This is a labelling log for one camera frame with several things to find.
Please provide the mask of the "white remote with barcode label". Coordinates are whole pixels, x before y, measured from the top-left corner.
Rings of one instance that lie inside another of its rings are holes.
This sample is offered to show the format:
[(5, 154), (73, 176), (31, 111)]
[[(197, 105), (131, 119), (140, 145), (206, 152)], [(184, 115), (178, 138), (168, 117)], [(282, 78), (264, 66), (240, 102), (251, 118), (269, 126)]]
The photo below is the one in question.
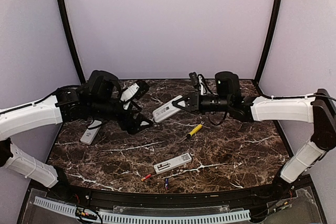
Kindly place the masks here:
[(173, 98), (172, 100), (170, 100), (169, 102), (163, 104), (162, 106), (160, 106), (159, 108), (154, 110), (153, 113), (152, 113), (154, 122), (155, 123), (160, 123), (160, 122), (172, 117), (176, 113), (180, 112), (181, 109), (179, 109), (179, 108), (177, 108), (173, 105), (173, 101), (177, 101), (180, 98), (182, 98), (182, 96), (178, 95), (175, 98)]

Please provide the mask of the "yellow handled screwdriver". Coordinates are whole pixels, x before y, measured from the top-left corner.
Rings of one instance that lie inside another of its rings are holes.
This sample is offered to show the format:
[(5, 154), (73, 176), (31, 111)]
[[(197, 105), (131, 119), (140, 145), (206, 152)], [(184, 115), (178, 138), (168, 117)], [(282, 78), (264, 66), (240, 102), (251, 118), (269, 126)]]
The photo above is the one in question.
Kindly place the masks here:
[(180, 140), (180, 142), (183, 142), (187, 139), (191, 139), (192, 136), (195, 135), (202, 127), (203, 127), (202, 124), (199, 124), (196, 127), (194, 127), (189, 133), (186, 134), (186, 136), (182, 140)]

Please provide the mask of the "white button remote control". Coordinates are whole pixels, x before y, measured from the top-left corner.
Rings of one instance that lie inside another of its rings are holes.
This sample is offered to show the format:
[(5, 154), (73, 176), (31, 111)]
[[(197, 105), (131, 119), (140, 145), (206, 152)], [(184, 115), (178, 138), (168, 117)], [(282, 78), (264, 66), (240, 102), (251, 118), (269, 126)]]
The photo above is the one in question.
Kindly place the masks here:
[(180, 166), (183, 166), (185, 164), (188, 164), (191, 161), (192, 161), (191, 155), (189, 153), (185, 153), (178, 157), (155, 164), (153, 167), (156, 174), (162, 174), (175, 168), (178, 168)]

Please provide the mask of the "red blue battery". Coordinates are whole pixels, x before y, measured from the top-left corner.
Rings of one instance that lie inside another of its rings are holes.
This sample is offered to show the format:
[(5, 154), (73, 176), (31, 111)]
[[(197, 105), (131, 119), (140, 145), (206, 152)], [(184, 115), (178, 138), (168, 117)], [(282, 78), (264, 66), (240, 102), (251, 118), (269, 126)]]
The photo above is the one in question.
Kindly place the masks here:
[(147, 180), (147, 179), (149, 179), (149, 178), (151, 178), (152, 177), (152, 175), (151, 174), (148, 174), (148, 175), (146, 175), (145, 177), (143, 177), (142, 179), (141, 179), (141, 181), (143, 182), (143, 181), (145, 181), (145, 180)]

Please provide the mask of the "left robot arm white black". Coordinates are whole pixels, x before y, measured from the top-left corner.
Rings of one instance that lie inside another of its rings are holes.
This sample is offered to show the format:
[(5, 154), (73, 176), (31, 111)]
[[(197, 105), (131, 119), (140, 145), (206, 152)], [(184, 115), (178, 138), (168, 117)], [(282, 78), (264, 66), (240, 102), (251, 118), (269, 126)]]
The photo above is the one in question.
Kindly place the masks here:
[(71, 200), (74, 189), (67, 184), (64, 171), (28, 155), (11, 137), (46, 125), (88, 118), (116, 121), (121, 130), (137, 134), (153, 125), (135, 102), (149, 87), (138, 80), (122, 89), (117, 76), (95, 70), (82, 85), (64, 86), (40, 100), (1, 110), (1, 167), (53, 188), (63, 201)]

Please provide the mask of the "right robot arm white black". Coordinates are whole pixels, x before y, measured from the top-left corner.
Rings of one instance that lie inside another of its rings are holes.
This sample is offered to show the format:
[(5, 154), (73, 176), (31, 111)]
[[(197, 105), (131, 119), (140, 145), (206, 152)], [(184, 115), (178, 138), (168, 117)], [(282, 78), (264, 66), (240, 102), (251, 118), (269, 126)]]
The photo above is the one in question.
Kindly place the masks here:
[(335, 148), (335, 99), (325, 89), (316, 93), (275, 97), (262, 94), (245, 97), (238, 75), (222, 71), (215, 75), (216, 92), (207, 86), (201, 74), (189, 74), (194, 92), (172, 102), (173, 106), (193, 114), (225, 112), (241, 122), (298, 121), (312, 123), (313, 134), (304, 146), (281, 169), (268, 188), (273, 200), (280, 199), (303, 172)]

